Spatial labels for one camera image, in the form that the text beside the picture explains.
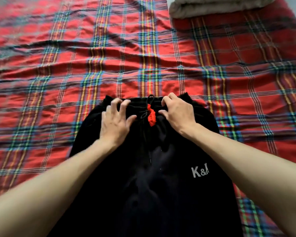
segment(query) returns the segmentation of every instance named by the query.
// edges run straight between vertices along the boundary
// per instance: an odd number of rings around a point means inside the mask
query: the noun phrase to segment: folded blanket
[[[167,0],[167,3],[171,17],[186,18],[264,7],[273,1],[274,0]]]

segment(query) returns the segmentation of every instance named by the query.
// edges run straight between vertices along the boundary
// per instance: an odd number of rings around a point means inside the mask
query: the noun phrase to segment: plaid pattern
[[[223,135],[296,162],[296,18],[284,0],[185,20],[166,0],[0,0],[0,194],[64,161],[106,94],[169,92],[188,92]],[[245,236],[283,236],[235,191]]]

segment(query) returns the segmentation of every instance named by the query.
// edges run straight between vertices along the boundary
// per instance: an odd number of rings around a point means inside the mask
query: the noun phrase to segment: bed sheet
[[[208,108],[222,135],[296,162],[285,1],[177,20],[166,0],[0,0],[0,194],[64,161],[105,95],[169,92]],[[235,192],[245,236],[283,236]]]

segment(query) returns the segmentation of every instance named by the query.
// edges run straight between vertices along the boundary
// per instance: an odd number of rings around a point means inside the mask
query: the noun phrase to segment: person's left hand
[[[118,103],[121,103],[120,111],[117,111]],[[106,107],[106,111],[102,112],[100,140],[112,142],[115,147],[124,142],[130,126],[137,118],[136,115],[132,115],[126,119],[126,107],[129,103],[130,100],[122,102],[121,99],[115,98],[111,105]]]

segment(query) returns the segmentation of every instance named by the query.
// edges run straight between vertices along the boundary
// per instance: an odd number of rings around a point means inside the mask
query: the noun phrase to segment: red ribbon
[[[150,126],[154,126],[156,123],[156,112],[151,108],[151,105],[147,105],[147,110],[150,111],[150,114],[148,115],[148,121]]]

